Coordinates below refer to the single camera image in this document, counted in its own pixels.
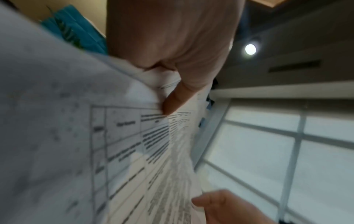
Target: hand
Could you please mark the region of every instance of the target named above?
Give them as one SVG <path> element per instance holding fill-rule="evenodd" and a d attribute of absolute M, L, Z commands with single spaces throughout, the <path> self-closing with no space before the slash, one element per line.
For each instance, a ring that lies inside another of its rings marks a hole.
<path fill-rule="evenodd" d="M 228 190 L 204 193 L 192 203 L 205 210 L 207 224 L 275 224 L 251 203 Z"/>
<path fill-rule="evenodd" d="M 163 103 L 169 115 L 220 71 L 244 2 L 108 0 L 108 52 L 140 68 L 178 70 L 182 81 Z"/>

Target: paper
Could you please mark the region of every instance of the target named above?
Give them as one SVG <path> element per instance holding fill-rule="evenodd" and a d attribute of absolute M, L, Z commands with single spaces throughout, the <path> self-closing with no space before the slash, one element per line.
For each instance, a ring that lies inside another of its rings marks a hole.
<path fill-rule="evenodd" d="M 205 224 L 195 106 L 0 6 L 0 223 Z"/>

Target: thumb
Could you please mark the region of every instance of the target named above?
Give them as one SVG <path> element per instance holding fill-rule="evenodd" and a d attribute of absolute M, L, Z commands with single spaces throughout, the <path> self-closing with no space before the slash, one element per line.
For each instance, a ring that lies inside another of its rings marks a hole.
<path fill-rule="evenodd" d="M 192 198 L 192 203 L 197 207 L 209 207 L 212 205 L 223 205 L 228 198 L 229 191 L 219 190 L 214 192 L 207 192 L 199 197 Z"/>
<path fill-rule="evenodd" d="M 185 104 L 199 89 L 188 87 L 183 81 L 180 81 L 176 88 L 170 93 L 162 104 L 164 115 L 170 115 Z"/>

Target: window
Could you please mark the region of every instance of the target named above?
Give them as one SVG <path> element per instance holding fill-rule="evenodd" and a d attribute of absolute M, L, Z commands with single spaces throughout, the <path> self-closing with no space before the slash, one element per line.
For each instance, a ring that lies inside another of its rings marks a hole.
<path fill-rule="evenodd" d="M 276 221 L 351 223 L 353 108 L 233 100 L 196 167 L 203 191 L 229 189 Z"/>

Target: document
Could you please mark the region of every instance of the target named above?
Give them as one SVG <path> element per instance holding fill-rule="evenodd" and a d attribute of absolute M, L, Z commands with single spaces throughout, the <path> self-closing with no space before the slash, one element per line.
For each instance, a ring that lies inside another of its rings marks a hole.
<path fill-rule="evenodd" d="M 0 21 L 0 223 L 206 223 L 198 104 L 160 110 L 178 73 L 159 89 L 3 6 Z"/>

